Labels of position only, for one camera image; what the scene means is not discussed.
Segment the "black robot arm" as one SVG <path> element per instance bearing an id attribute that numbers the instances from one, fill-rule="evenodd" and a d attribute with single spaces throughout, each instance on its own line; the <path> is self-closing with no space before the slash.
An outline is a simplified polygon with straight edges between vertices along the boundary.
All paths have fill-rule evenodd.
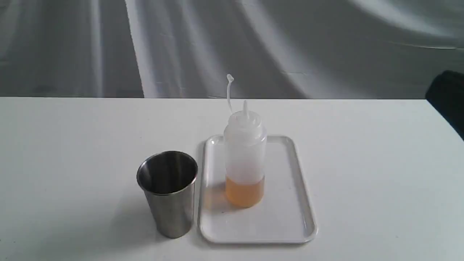
<path id="1" fill-rule="evenodd" d="M 464 139 L 464 75 L 445 70 L 429 86 L 425 99 Z"/>

